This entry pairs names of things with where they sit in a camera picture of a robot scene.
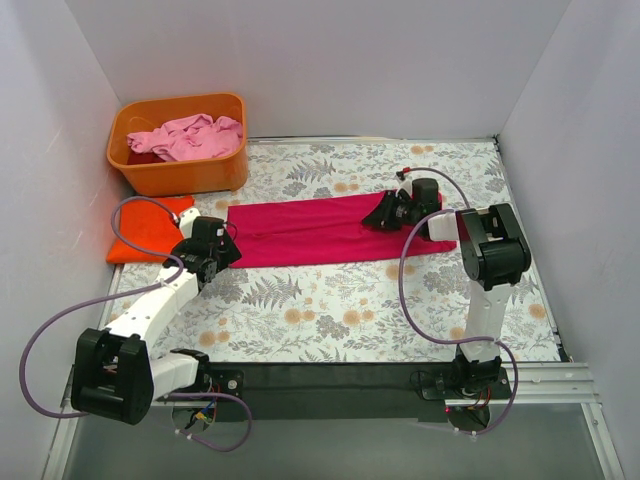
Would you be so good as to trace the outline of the magenta t shirt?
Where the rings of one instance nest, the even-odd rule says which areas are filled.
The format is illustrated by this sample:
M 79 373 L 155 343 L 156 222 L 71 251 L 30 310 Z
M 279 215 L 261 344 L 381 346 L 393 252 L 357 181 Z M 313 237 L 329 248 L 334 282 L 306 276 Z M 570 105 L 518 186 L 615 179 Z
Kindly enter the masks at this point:
M 237 228 L 241 259 L 235 268 L 290 267 L 371 262 L 400 256 L 412 227 L 442 209 L 410 202 L 398 230 L 383 230 L 363 220 L 395 193 L 380 192 L 334 198 L 235 205 L 228 221 Z

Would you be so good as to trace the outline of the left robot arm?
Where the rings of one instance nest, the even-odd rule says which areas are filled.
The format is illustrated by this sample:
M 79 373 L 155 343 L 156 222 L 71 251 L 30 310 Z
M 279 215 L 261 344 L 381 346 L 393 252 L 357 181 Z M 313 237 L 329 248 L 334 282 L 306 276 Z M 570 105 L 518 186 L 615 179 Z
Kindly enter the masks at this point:
M 76 344 L 71 405 L 88 414 L 139 423 L 152 402 L 175 392 L 205 398 L 213 377 L 208 356 L 174 349 L 153 360 L 150 349 L 180 311 L 215 276 L 241 259 L 225 220 L 185 215 L 184 239 L 171 251 L 156 278 L 159 283 L 102 330 L 87 329 Z

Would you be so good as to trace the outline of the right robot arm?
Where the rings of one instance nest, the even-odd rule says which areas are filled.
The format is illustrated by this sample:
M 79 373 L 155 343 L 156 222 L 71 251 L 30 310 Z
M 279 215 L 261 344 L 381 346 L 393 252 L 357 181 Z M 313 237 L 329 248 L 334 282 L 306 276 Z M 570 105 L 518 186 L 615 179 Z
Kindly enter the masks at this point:
M 475 397 L 499 381 L 503 349 L 500 337 L 507 302 L 531 266 L 531 251 L 510 204 L 475 209 L 463 197 L 463 209 L 444 209 L 437 181 L 410 180 L 412 171 L 405 168 L 396 173 L 400 186 L 385 191 L 362 224 L 383 232 L 412 228 L 401 250 L 400 270 L 404 269 L 409 247 L 417 236 L 432 242 L 458 243 L 470 288 L 463 338 L 437 339 L 421 331 L 409 314 L 402 278 L 398 279 L 399 300 L 405 318 L 418 335 L 435 344 L 456 347 L 449 378 L 443 385 L 464 397 Z

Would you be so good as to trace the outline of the folded orange t shirt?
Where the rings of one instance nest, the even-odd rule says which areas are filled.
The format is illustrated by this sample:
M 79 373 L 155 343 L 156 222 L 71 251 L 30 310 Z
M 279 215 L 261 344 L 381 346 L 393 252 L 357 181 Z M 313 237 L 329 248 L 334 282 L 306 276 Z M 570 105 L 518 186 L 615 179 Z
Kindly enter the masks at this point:
M 156 198 L 162 207 L 146 200 L 127 202 L 120 210 L 119 231 L 130 242 L 145 249 L 169 254 L 183 239 L 168 211 L 178 216 L 195 205 L 192 196 Z M 162 263 L 165 257 L 136 250 L 116 239 L 106 256 L 109 264 Z

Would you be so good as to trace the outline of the orange plastic basket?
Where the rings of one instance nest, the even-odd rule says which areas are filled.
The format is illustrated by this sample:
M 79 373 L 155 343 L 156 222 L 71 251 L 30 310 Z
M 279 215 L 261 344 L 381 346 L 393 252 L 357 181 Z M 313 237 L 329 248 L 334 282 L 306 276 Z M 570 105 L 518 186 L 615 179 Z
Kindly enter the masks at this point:
M 219 158 L 181 162 L 131 164 L 127 135 L 151 131 L 177 118 L 206 113 L 238 121 L 243 139 L 233 153 Z M 142 100 L 123 107 L 115 116 L 106 158 L 139 194 L 166 197 L 240 189 L 249 176 L 246 150 L 248 130 L 244 99 L 232 92 Z

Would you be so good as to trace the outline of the floral patterned table mat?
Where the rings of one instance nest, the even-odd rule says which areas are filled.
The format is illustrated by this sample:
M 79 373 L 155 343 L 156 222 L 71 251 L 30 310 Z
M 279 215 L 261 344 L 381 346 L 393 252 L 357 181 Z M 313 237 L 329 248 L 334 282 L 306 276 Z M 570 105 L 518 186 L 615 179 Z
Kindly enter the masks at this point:
M 437 179 L 450 208 L 510 200 L 493 142 L 252 143 L 249 177 L 235 192 L 201 194 L 196 207 L 223 217 L 235 205 L 375 193 L 396 185 L 396 172 Z M 305 267 L 232 269 L 218 275 L 165 328 L 151 354 L 175 348 L 213 361 L 449 361 L 452 345 L 414 331 L 400 306 L 437 339 L 463 335 L 469 285 L 460 255 Z

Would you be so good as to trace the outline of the pink crumpled t shirt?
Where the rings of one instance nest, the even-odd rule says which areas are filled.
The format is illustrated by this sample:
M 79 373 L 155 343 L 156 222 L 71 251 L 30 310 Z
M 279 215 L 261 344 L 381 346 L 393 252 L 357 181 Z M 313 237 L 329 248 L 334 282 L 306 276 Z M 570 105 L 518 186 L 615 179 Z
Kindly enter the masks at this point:
M 135 154 L 155 154 L 165 162 L 220 158 L 233 154 L 244 140 L 243 125 L 228 116 L 208 114 L 165 122 L 153 131 L 127 135 Z

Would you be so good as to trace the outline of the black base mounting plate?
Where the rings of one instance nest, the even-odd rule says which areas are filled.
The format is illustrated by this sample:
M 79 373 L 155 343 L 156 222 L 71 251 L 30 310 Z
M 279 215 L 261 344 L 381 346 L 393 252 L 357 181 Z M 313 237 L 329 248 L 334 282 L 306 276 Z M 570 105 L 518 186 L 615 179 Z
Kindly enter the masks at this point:
M 501 369 L 486 387 L 464 387 L 450 363 L 211 363 L 217 419 L 255 420 L 416 419 L 447 421 L 447 403 L 484 412 L 507 400 L 512 383 Z

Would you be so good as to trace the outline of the aluminium frame rail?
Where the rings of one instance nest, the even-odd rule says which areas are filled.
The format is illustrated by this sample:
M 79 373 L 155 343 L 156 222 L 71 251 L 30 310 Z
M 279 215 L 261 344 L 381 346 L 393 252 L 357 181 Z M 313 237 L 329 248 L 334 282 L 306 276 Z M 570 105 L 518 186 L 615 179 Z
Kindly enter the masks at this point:
M 137 426 L 87 417 L 61 426 L 48 479 L 620 479 L 583 364 L 506 369 L 509 399 L 447 421 L 218 419 L 192 438 L 194 399 L 158 402 Z

